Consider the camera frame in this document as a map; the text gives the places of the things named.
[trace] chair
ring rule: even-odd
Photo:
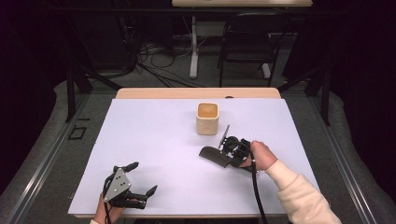
[[[290,20],[282,14],[260,12],[239,13],[231,16],[224,25],[219,54],[219,86],[222,86],[223,66],[227,63],[271,63],[271,86],[280,49],[280,40],[290,26]]]

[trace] beige sleeve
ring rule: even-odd
[[[265,173],[278,186],[277,197],[292,223],[341,223],[323,195],[305,176],[296,174],[280,160]]]
[[[97,223],[96,221],[94,221],[93,219],[91,219],[90,224],[99,224],[99,223]]]

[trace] white desk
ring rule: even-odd
[[[311,7],[311,0],[173,0],[174,7]],[[190,78],[197,78],[198,75],[198,53],[197,48],[197,21],[192,17],[191,23],[192,55]],[[216,36],[222,34],[222,30],[215,32]],[[266,77],[270,76],[268,64],[264,64],[262,71]]]
[[[161,99],[149,99],[153,95]],[[230,95],[247,98],[223,98]],[[219,104],[217,135],[195,132],[200,102]],[[139,161],[127,174],[131,192],[158,188],[146,209],[126,209],[125,217],[259,217],[251,174],[199,157],[202,147],[218,146],[227,124],[231,124],[228,136],[265,141],[291,169],[318,187],[288,107],[276,89],[126,89],[120,90],[107,112],[69,214],[92,217],[113,166]],[[274,182],[260,173],[258,185],[266,214],[284,214]]]

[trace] table leg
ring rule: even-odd
[[[198,48],[197,48],[197,30],[196,30],[196,18],[192,17],[192,55],[191,55],[191,67],[190,67],[190,78],[197,78],[197,70],[198,70]]]
[[[262,65],[262,73],[264,74],[264,78],[269,78],[271,76],[271,71],[268,63],[264,63]]]

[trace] beige cup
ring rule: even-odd
[[[218,133],[219,106],[214,103],[200,103],[197,106],[197,133],[214,135]]]

